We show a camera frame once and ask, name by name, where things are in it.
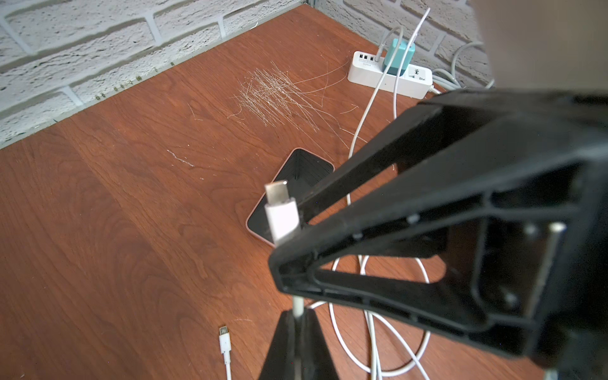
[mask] white brick wall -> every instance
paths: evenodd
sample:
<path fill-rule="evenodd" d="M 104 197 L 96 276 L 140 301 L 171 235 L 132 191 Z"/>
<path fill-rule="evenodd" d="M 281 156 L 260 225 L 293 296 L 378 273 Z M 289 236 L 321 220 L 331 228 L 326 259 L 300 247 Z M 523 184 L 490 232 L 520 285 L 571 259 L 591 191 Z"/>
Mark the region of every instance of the white brick wall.
<path fill-rule="evenodd" d="M 431 69 L 449 70 L 456 49 L 481 41 L 473 9 L 466 0 L 316 0 L 314 6 L 376 44 L 399 24 L 410 35 L 430 7 L 412 62 Z M 485 85 L 492 78 L 483 49 L 464 50 L 456 67 L 458 80 L 466 86 Z"/>
<path fill-rule="evenodd" d="M 0 148 L 302 0 L 0 0 Z"/>

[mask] brick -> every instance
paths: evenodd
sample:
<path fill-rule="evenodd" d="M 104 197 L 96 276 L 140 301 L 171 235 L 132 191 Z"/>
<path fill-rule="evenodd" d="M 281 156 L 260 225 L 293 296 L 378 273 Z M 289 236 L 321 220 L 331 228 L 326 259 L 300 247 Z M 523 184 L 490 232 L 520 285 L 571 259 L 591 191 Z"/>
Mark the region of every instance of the brick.
<path fill-rule="evenodd" d="M 458 38 L 446 35 L 435 54 L 446 61 L 451 62 L 454 52 L 465 42 Z M 484 52 L 476 47 L 469 47 L 458 55 L 456 68 L 469 74 L 470 76 L 487 83 L 492 80 L 492 72 L 488 63 L 488 57 Z"/>
<path fill-rule="evenodd" d="M 158 12 L 154 21 L 163 37 L 173 37 L 219 16 L 251 4 L 253 0 L 197 0 L 179 3 Z"/>
<path fill-rule="evenodd" d="M 0 88 L 5 88 L 0 110 L 127 59 L 153 43 L 148 25 L 139 22 L 10 69 L 0 75 Z"/>
<path fill-rule="evenodd" d="M 366 16 L 350 7 L 342 6 L 336 0 L 316 0 L 315 8 L 375 44 L 379 44 L 388 32 L 386 27 L 371 22 Z"/>
<path fill-rule="evenodd" d="M 114 88 L 122 89 L 121 85 L 124 88 L 132 86 L 130 82 L 138 83 L 137 76 L 146 77 L 154 72 L 154 68 L 161 70 L 173 60 L 185 58 L 220 39 L 219 27 L 213 24 L 72 88 L 84 103 L 89 103 L 95 100 L 95 96 L 114 94 Z"/>
<path fill-rule="evenodd" d="M 7 17 L 16 33 L 34 50 L 57 47 L 83 35 L 140 16 L 169 0 L 71 0 Z"/>
<path fill-rule="evenodd" d="M 238 32 L 243 27 L 249 26 L 258 20 L 278 13 L 281 9 L 291 5 L 301 4 L 300 0 L 265 0 L 254 3 L 243 9 L 239 9 L 224 17 L 224 28 L 226 34 Z"/>
<path fill-rule="evenodd" d="M 6 5 L 19 4 L 23 2 L 23 0 L 0 0 L 0 7 L 4 7 Z"/>
<path fill-rule="evenodd" d="M 412 63 L 422 67 L 428 67 L 429 69 L 445 69 L 450 71 L 450 65 L 440 60 L 439 58 L 428 54 L 425 51 L 417 52 L 413 58 Z M 482 84 L 471 78 L 466 74 L 457 73 L 457 79 L 461 85 L 466 87 L 482 87 Z"/>
<path fill-rule="evenodd" d="M 0 145 L 22 133 L 28 133 L 54 117 L 76 108 L 69 97 L 56 93 L 43 101 L 0 119 Z"/>
<path fill-rule="evenodd" d="M 479 41 L 475 13 L 454 0 L 402 0 L 401 6 L 422 15 L 430 7 L 429 20 L 467 42 Z"/>
<path fill-rule="evenodd" d="M 406 30 L 405 37 L 409 37 L 413 33 L 414 28 L 420 21 L 420 17 L 385 1 L 344 0 L 344 4 L 363 13 L 386 29 L 392 29 L 397 25 L 403 25 Z M 428 22 L 425 22 L 418 32 L 416 45 L 419 45 L 426 50 L 430 50 L 439 34 L 440 31 L 437 30 L 437 28 L 430 25 Z"/>
<path fill-rule="evenodd" d="M 0 27 L 0 66 L 8 62 L 18 60 L 27 54 L 17 45 L 3 28 Z"/>

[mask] table surface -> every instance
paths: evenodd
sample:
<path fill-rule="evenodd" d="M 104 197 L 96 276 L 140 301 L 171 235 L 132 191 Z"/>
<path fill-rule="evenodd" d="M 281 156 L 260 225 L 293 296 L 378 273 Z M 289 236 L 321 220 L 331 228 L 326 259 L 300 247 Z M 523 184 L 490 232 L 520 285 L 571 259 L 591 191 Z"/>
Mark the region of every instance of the table surface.
<path fill-rule="evenodd" d="M 345 79 L 361 49 L 376 48 L 303 5 L 1 150 L 0 378 L 222 379 L 227 325 L 233 378 L 257 379 L 291 301 L 245 221 L 295 147 L 346 161 L 373 90 Z M 378 94 L 362 140 L 389 123 L 391 98 Z M 398 110 L 415 103 L 400 96 Z M 442 262 L 425 261 L 441 278 Z M 374 258 L 367 272 L 421 280 L 406 259 Z M 362 313 L 336 314 L 367 362 Z M 340 377 L 367 378 L 326 306 L 317 315 Z M 395 325 L 418 344 L 421 330 Z M 383 366 L 408 360 L 377 326 Z M 439 336 L 422 363 L 431 379 L 542 377 L 526 359 Z"/>

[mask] smartphone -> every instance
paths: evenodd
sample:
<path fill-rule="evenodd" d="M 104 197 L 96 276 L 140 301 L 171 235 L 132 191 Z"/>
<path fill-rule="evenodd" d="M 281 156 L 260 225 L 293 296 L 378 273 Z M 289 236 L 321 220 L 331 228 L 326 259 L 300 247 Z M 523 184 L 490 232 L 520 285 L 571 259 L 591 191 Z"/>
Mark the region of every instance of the smartphone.
<path fill-rule="evenodd" d="M 308 190 L 315 186 L 323 178 L 334 171 L 334 165 L 309 151 L 296 148 L 291 151 L 287 160 L 278 170 L 273 181 L 287 181 L 289 196 L 295 199 L 301 198 Z M 258 204 L 247 218 L 246 227 L 249 232 L 274 247 L 266 211 L 264 205 L 267 203 L 264 193 Z"/>

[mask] white power strip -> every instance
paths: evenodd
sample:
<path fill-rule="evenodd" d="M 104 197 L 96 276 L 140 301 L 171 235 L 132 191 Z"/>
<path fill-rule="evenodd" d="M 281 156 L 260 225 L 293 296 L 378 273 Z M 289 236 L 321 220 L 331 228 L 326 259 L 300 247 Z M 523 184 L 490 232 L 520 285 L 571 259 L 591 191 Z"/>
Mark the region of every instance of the white power strip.
<path fill-rule="evenodd" d="M 382 63 L 384 62 L 383 57 L 375 62 L 375 56 L 375 54 L 355 52 L 348 71 L 348 80 L 359 85 L 375 88 L 382 76 Z M 380 89 L 393 92 L 395 79 L 395 75 L 387 73 Z M 405 73 L 399 77 L 397 94 L 422 99 L 429 92 L 431 86 L 433 86 L 432 71 L 426 67 L 410 63 L 407 65 Z"/>

